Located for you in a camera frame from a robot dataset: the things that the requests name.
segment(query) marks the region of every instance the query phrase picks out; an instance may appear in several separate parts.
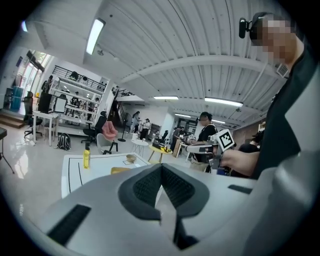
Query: black office chair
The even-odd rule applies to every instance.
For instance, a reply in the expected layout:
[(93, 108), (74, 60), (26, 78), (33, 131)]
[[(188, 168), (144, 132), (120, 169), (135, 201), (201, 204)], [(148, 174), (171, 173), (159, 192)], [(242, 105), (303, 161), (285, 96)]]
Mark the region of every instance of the black office chair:
[[(24, 110), (25, 115), (23, 118), (24, 123), (31, 128), (31, 130), (25, 130), (24, 131), (24, 138), (34, 132), (34, 129), (37, 130), (36, 127), (34, 127), (34, 118), (33, 118), (33, 98), (34, 94), (31, 91), (27, 92), (26, 97), (23, 98), (24, 102)], [(37, 118), (35, 121), (35, 125), (39, 126), (42, 123), (42, 119)]]
[(162, 136), (162, 138), (156, 138), (155, 140), (160, 142), (160, 143), (164, 143), (165, 142), (165, 138), (167, 137), (168, 135), (168, 131), (166, 130)]
[(90, 124), (89, 124), (89, 128), (84, 128), (83, 129), (83, 133), (85, 135), (88, 135), (87, 139), (81, 140), (81, 143), (83, 142), (89, 142), (90, 144), (92, 142), (97, 143), (97, 135), (102, 133), (102, 127), (104, 126), (105, 122), (107, 121), (107, 112), (106, 111), (102, 111), (100, 113), (100, 117), (98, 119), (98, 121), (96, 122), (94, 128), (90, 128)]

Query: backpack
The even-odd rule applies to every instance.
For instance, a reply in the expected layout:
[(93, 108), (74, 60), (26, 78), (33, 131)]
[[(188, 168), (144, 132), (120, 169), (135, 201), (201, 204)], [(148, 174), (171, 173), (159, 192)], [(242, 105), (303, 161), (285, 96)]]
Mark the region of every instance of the backpack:
[(71, 150), (71, 139), (67, 133), (61, 133), (59, 135), (58, 144), (56, 145), (56, 148), (67, 151)]

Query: wooden platform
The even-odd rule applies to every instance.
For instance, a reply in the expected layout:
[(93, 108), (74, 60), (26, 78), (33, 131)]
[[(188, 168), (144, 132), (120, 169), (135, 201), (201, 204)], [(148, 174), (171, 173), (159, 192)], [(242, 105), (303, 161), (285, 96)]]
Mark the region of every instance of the wooden platform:
[(0, 124), (20, 129), (25, 126), (23, 119), (19, 117), (13, 117), (6, 114), (0, 114)]

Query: fluorescent light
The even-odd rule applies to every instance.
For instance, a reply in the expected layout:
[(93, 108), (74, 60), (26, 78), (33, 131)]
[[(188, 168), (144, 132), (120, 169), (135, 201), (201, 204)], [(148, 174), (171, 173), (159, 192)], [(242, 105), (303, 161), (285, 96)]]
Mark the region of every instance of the fluorescent light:
[(94, 20), (94, 23), (89, 35), (88, 44), (86, 46), (86, 52), (88, 54), (91, 55), (94, 52), (98, 37), (100, 35), (101, 30), (104, 28), (105, 24), (106, 23), (100, 18), (97, 18)]
[(206, 102), (215, 102), (215, 103), (221, 103), (221, 104), (226, 104), (226, 105), (231, 105), (235, 107), (241, 108), (244, 104), (242, 102), (238, 101), (232, 101), (232, 100), (226, 100), (226, 99), (221, 99), (221, 98), (209, 98), (205, 97), (204, 100)]
[(177, 96), (154, 96), (156, 100), (179, 100)]
[(23, 30), (24, 32), (28, 32), (28, 30), (27, 30), (27, 25), (26, 25), (26, 21), (25, 21), (25, 20), (21, 22), (21, 28), (22, 28), (22, 30)]
[(212, 119), (212, 121), (214, 121), (214, 122), (216, 122), (216, 123), (220, 123), (220, 124), (225, 124), (226, 122), (224, 122), (224, 121), (219, 121), (219, 120), (214, 120), (214, 119)]
[(191, 118), (190, 115), (185, 115), (185, 114), (175, 114), (175, 115), (179, 117), (184, 117), (184, 118)]

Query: plastic bottle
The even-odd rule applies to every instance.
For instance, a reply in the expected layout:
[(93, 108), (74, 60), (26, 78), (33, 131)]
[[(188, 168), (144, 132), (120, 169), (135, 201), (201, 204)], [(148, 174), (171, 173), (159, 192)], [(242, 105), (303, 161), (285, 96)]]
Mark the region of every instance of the plastic bottle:
[(83, 152), (83, 168), (90, 169), (90, 144), (85, 144), (85, 150)]

